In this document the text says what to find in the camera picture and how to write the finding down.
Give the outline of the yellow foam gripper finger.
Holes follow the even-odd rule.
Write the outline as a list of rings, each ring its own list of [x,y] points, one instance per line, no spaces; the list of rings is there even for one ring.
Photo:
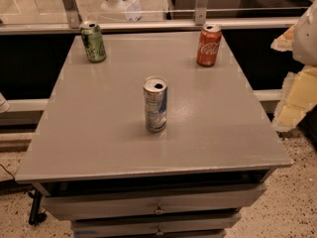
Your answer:
[[[272,127],[277,132],[288,132],[316,105],[317,67],[306,65],[299,73],[289,72],[282,85]]]

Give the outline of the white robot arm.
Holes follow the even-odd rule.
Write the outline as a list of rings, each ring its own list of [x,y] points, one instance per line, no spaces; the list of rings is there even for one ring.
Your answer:
[[[287,132],[317,105],[317,1],[270,47],[279,52],[291,51],[293,59],[304,65],[300,72],[287,74],[274,111],[273,128]]]

